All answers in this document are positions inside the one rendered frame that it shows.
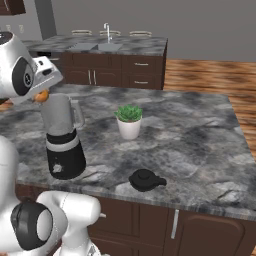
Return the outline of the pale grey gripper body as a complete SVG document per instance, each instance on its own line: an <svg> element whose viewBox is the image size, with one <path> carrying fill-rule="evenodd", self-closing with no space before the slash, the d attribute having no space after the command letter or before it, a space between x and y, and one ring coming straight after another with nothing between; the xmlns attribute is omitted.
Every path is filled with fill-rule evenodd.
<svg viewBox="0 0 256 256"><path fill-rule="evenodd" d="M59 70L54 70L47 76L43 76L40 79L36 79L28 93L24 96L17 96L11 98L11 102L14 105L23 103L28 99L32 99L36 94L42 92L43 90L49 89L50 87L56 85L63 79L63 76Z"/></svg>

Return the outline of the orange tangerine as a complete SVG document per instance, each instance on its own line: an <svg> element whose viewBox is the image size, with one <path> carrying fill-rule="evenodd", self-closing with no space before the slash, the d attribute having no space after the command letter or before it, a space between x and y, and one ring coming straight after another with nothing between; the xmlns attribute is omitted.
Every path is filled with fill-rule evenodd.
<svg viewBox="0 0 256 256"><path fill-rule="evenodd" d="M49 91L48 90L43 90L40 93L37 93L34 96L34 101L35 102L39 102L39 103L43 103L45 102L47 99L49 98Z"/></svg>

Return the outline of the grey blender with black base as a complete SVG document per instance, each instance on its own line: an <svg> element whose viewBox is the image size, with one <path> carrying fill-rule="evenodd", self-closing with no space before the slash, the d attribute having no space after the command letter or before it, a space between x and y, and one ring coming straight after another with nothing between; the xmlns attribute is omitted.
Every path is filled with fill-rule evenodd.
<svg viewBox="0 0 256 256"><path fill-rule="evenodd" d="M46 152L50 174L59 180L78 177L86 158L77 130L85 125L79 101L62 93L50 94L40 106L46 131Z"/></svg>

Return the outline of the black blender lid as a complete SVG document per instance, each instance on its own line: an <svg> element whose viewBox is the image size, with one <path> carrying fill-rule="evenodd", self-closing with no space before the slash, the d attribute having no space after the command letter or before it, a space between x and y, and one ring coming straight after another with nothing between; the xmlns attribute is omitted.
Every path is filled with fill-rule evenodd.
<svg viewBox="0 0 256 256"><path fill-rule="evenodd" d="M147 192L158 186L166 186L165 178L157 176L153 171L148 169L138 169L130 177L131 186L139 192Z"/></svg>

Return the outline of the black dishwasher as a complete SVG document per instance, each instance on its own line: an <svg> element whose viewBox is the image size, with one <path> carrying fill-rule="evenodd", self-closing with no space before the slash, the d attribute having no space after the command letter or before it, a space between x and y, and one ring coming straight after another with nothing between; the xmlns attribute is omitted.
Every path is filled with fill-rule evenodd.
<svg viewBox="0 0 256 256"><path fill-rule="evenodd" d="M36 56L40 57L42 60L48 59L57 68L61 67L61 53L60 52L37 51Z"/></svg>

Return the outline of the grey sink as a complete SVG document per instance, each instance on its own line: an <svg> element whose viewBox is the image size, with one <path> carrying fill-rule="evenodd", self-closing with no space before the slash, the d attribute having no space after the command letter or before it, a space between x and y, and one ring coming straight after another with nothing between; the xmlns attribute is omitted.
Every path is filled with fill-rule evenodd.
<svg viewBox="0 0 256 256"><path fill-rule="evenodd" d="M101 51L101 52L117 52L122 47L122 44L115 43L76 43L69 47L71 52L81 51Z"/></svg>

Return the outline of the pale round stool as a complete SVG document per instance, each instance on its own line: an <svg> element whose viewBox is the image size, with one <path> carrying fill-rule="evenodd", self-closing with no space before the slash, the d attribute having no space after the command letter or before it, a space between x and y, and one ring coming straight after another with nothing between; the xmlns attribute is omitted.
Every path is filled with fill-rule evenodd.
<svg viewBox="0 0 256 256"><path fill-rule="evenodd" d="M72 30L72 35L87 35L87 36L91 36L92 35L92 31L91 30L84 30L84 29L76 29L76 30Z"/></svg>
<svg viewBox="0 0 256 256"><path fill-rule="evenodd" d="M137 37L152 37L152 32L149 31L130 31L130 36L137 36Z"/></svg>
<svg viewBox="0 0 256 256"><path fill-rule="evenodd" d="M107 36L106 30L99 31L100 36ZM110 30L110 36L121 36L120 31Z"/></svg>

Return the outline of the dark brown island cupboards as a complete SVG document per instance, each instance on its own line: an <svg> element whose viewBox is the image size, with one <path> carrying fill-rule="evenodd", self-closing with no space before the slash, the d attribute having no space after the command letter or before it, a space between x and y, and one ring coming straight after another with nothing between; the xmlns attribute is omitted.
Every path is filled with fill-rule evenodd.
<svg viewBox="0 0 256 256"><path fill-rule="evenodd" d="M166 55L121 55L65 52L61 55L66 83L162 90Z"/></svg>

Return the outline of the silver tap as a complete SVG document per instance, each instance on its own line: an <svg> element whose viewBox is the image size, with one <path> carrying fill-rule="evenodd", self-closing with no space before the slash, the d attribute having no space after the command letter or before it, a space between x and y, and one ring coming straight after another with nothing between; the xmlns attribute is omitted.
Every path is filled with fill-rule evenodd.
<svg viewBox="0 0 256 256"><path fill-rule="evenodd" d="M107 42L110 43L112 40L112 37L110 36L110 26L108 23L104 23L103 24L103 28L106 30L107 32Z"/></svg>

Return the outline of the green plant in white pot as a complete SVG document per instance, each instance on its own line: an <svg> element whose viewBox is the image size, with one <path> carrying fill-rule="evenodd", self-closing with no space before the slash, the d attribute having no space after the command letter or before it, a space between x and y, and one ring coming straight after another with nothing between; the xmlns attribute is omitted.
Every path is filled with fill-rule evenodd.
<svg viewBox="0 0 256 256"><path fill-rule="evenodd" d="M120 106L115 112L119 132L125 140L136 139L140 132L142 109L130 104Z"/></svg>

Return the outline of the dark brown cupboard door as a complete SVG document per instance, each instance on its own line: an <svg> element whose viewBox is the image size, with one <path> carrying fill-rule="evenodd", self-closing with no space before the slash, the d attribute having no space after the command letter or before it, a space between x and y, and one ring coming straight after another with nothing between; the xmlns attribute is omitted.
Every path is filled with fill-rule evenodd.
<svg viewBox="0 0 256 256"><path fill-rule="evenodd" d="M98 197L105 217L88 228L102 254L162 256L168 209Z"/></svg>
<svg viewBox="0 0 256 256"><path fill-rule="evenodd" d="M174 212L168 214L163 256L250 256L256 246L256 222L184 210L173 240Z"/></svg>

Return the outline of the dark brown wall cupboard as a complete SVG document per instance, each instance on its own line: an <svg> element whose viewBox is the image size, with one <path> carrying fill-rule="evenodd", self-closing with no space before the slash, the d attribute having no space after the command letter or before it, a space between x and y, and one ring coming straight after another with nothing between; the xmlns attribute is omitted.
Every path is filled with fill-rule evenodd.
<svg viewBox="0 0 256 256"><path fill-rule="evenodd" d="M0 15L19 15L25 13L23 0L0 0Z"/></svg>

